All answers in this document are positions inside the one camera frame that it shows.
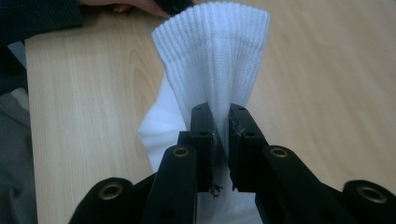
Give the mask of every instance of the brass screw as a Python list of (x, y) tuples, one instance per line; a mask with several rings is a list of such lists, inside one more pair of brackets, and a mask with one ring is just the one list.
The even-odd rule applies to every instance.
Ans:
[(122, 193), (123, 186), (119, 182), (111, 182), (104, 185), (98, 192), (98, 196), (102, 200), (115, 199)]
[(189, 150), (184, 147), (178, 147), (173, 152), (174, 152), (174, 156), (176, 157), (185, 157), (190, 153)]
[(357, 191), (364, 199), (373, 203), (386, 203), (388, 201), (387, 196), (368, 186), (358, 186)]
[(280, 157), (280, 158), (285, 158), (285, 157), (288, 156), (288, 152), (285, 149), (282, 149), (282, 148), (279, 148), (279, 147), (271, 148), (270, 152), (274, 156)]

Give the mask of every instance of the wooden table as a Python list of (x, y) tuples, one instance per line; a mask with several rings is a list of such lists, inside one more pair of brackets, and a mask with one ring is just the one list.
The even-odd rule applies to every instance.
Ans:
[[(325, 184), (396, 193), (396, 2), (262, 1), (272, 14), (247, 108), (270, 144)], [(98, 181), (151, 174), (136, 131), (163, 65), (141, 11), (84, 10), (82, 27), (26, 41), (39, 223), (66, 223)]]

